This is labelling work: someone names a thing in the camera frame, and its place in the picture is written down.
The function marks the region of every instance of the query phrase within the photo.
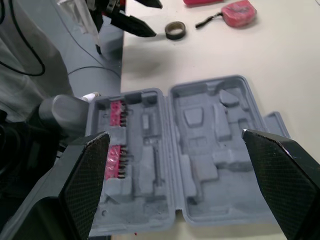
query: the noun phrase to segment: open tool case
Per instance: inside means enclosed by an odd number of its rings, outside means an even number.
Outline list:
[[[115,101],[122,126],[110,126]],[[86,134],[108,131],[110,146],[126,151],[121,177],[104,180],[90,236],[168,229],[176,210],[193,226],[274,220],[243,129],[290,137],[279,113],[261,117],[239,75],[176,85],[168,97],[156,88],[98,97]]]

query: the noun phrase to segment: red bit holder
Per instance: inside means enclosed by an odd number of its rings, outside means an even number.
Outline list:
[[[113,101],[110,104],[110,126],[127,126],[127,106],[121,101]],[[105,164],[104,179],[125,178],[126,161],[124,157],[127,151],[124,146],[113,145],[109,148]]]
[[[110,105],[110,126],[127,126],[127,106],[123,101],[113,101]]]
[[[127,151],[121,145],[111,146],[105,164],[104,179],[125,178],[126,160],[123,157]]]

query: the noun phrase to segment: gray floor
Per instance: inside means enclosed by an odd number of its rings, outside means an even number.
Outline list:
[[[19,0],[21,5],[36,24],[47,34],[60,51],[68,72],[86,66],[100,66],[90,55],[83,51],[71,38],[61,23],[54,6],[55,0]],[[107,69],[113,69],[121,75],[123,31],[110,25],[110,19],[104,18],[99,33],[102,55],[96,51],[94,39],[90,34],[82,34],[58,6],[68,30],[76,41],[93,55]],[[100,68],[86,68],[69,75],[75,96],[81,97],[91,92],[99,92],[104,96],[120,93],[121,80],[113,72]]]

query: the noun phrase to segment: red object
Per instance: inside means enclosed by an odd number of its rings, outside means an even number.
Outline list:
[[[119,161],[121,156],[121,146],[114,145],[109,149],[106,158],[104,179],[117,178],[119,175]]]
[[[124,111],[124,106],[121,101],[113,101],[110,104],[110,126],[120,126],[121,113]]]
[[[257,10],[248,0],[228,4],[221,9],[221,12],[225,23],[234,28],[248,25],[257,15]]]
[[[186,5],[200,5],[223,2],[224,0],[183,0]]]

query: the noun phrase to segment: pink tape measure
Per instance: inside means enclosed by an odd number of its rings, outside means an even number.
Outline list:
[[[199,29],[219,16],[222,16],[225,23],[230,27],[239,28],[250,24],[256,18],[256,15],[257,10],[254,6],[248,0],[241,0],[224,6],[221,12],[199,22],[195,25],[195,28]]]

